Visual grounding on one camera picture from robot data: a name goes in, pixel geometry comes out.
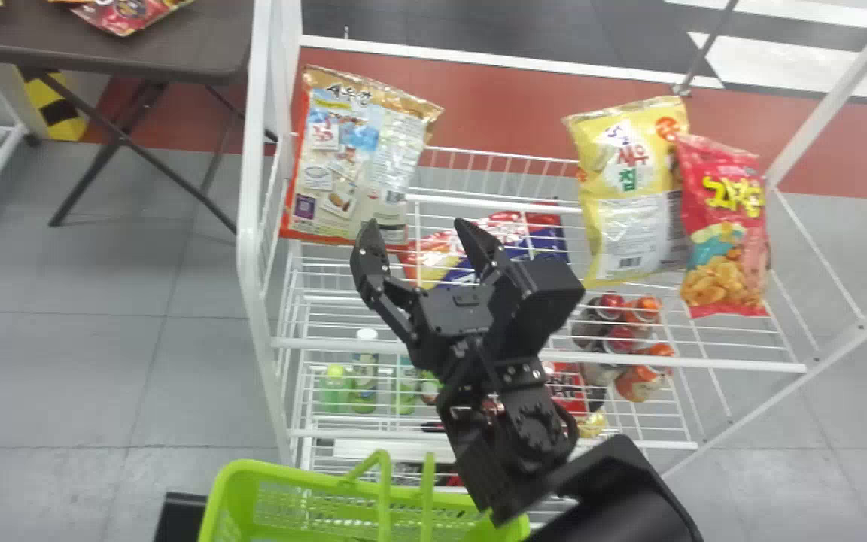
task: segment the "dark table top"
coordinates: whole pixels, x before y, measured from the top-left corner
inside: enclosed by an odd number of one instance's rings
[[[245,72],[252,0],[196,0],[120,38],[46,0],[0,8],[0,62],[224,85]]]

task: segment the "red snack bag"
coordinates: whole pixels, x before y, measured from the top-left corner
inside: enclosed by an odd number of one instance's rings
[[[575,416],[588,414],[588,401],[584,395],[584,379],[581,368],[569,361],[544,361],[547,373],[547,390],[558,405]]]
[[[692,318],[767,315],[771,253],[758,157],[698,135],[675,137],[684,176],[681,219],[691,239],[681,297]]]
[[[191,2],[193,0],[96,0],[73,9],[72,13],[124,38]]]

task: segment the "yellow snack bag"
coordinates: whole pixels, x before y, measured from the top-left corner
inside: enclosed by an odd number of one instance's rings
[[[564,117],[577,145],[578,200],[591,244],[586,288],[684,268],[681,176],[674,134],[688,131],[678,96]]]

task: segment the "barcode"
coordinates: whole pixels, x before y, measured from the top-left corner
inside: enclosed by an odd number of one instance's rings
[[[620,258],[620,261],[617,262],[617,268],[623,269],[626,267],[637,267],[640,265],[640,256],[639,257],[623,257]]]

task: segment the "chip bag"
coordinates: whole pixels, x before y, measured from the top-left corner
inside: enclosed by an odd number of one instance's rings
[[[577,145],[578,200],[593,256],[586,288],[684,267],[681,179],[674,134],[688,130],[681,98],[660,96],[563,119]]]
[[[352,244],[375,218],[406,244],[406,189],[441,107],[378,81],[308,65],[303,131],[280,234]]]
[[[567,262],[567,243],[561,217],[547,213],[495,212],[474,223],[503,243],[510,260],[530,260],[531,249],[539,258]],[[474,284],[477,276],[455,230],[441,230],[420,240],[415,251],[399,251],[403,274],[421,288],[446,287],[456,282]]]
[[[691,317],[767,315],[762,301],[771,251],[758,157],[688,134],[677,135],[677,154],[681,217],[691,238],[681,297]]]
[[[73,8],[87,23],[125,38],[193,0],[97,0]]]

